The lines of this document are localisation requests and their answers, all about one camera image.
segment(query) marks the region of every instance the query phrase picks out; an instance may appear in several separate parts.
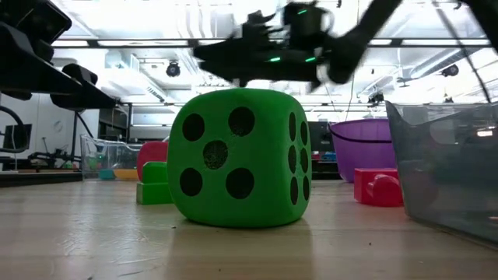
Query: green block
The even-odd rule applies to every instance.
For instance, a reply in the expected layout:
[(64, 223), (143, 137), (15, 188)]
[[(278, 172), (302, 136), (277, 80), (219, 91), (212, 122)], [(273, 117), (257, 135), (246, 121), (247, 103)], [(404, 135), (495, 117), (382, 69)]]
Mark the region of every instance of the green block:
[(261, 228), (301, 217), (311, 152), (297, 100), (267, 89), (196, 96), (170, 133), (168, 177), (175, 205), (213, 226)]
[(144, 165), (142, 182), (137, 183), (137, 203), (140, 205), (173, 203), (166, 163), (149, 162)]

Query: gray plastic bin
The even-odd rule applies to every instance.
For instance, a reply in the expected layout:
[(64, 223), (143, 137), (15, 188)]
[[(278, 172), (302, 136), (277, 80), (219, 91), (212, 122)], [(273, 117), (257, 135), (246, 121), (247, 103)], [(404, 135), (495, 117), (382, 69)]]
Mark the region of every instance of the gray plastic bin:
[(386, 108), (407, 214), (498, 243), (498, 103)]

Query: monitor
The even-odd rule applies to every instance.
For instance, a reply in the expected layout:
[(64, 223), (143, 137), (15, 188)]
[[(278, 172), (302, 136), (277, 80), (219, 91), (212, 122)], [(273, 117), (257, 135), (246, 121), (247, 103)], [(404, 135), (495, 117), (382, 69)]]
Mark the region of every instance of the monitor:
[(3, 135), (3, 148), (4, 149), (18, 149), (23, 146), (26, 146), (27, 149), (30, 148), (30, 139), (31, 139), (31, 128), (32, 124), (25, 124), (24, 129), (26, 129), (27, 133), (27, 143), (25, 143), (26, 139), (22, 134), (22, 130), (19, 125), (6, 125)]
[(308, 121), (310, 144), (313, 152), (334, 152), (332, 134), (327, 121)]

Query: blue object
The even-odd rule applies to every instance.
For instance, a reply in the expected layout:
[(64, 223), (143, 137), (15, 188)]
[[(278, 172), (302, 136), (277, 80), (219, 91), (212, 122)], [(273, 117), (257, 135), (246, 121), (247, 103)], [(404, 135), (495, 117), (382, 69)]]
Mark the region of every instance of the blue object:
[(116, 179), (116, 176), (114, 175), (113, 170), (100, 170), (99, 171), (99, 178), (101, 180), (114, 180), (114, 179)]
[(335, 152), (326, 152), (325, 154), (321, 155), (322, 160), (330, 160), (330, 161), (337, 161), (337, 156), (335, 155)]

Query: black dot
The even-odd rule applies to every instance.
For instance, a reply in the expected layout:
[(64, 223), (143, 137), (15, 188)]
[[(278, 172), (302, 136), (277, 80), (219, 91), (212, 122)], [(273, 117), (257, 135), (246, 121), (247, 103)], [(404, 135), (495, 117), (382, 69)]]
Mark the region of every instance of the black dot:
[(211, 141), (204, 146), (202, 155), (204, 164), (211, 170), (217, 170), (225, 164), (228, 158), (228, 147), (223, 141)]
[(293, 205), (296, 205), (297, 203), (298, 194), (299, 190), (297, 187), (297, 179), (293, 177), (293, 179), (290, 181), (290, 201), (293, 203)]
[(191, 114), (185, 118), (182, 131), (188, 141), (197, 141), (204, 134), (204, 119), (199, 114)]
[(289, 154), (287, 155), (287, 160), (289, 161), (289, 168), (292, 173), (296, 172), (296, 164), (297, 164), (297, 153), (294, 145), (291, 145), (289, 148)]
[(196, 196), (202, 189), (202, 175), (193, 168), (187, 168), (180, 175), (180, 188), (187, 196)]
[(308, 172), (308, 153), (306, 152), (305, 148), (301, 149), (301, 167), (303, 168), (303, 172), (306, 173)]
[(308, 127), (304, 121), (301, 123), (301, 140), (304, 145), (308, 143)]
[(308, 200), (310, 198), (310, 180), (308, 179), (308, 176), (305, 176), (303, 179), (303, 194), (304, 194), (304, 200)]
[(238, 107), (230, 113), (228, 125), (235, 135), (245, 136), (251, 133), (255, 120), (254, 113), (249, 108)]
[(296, 115), (294, 113), (290, 113), (289, 116), (289, 135), (290, 141), (296, 139)]
[(226, 176), (226, 191), (236, 199), (244, 199), (254, 188), (254, 176), (245, 168), (232, 170)]

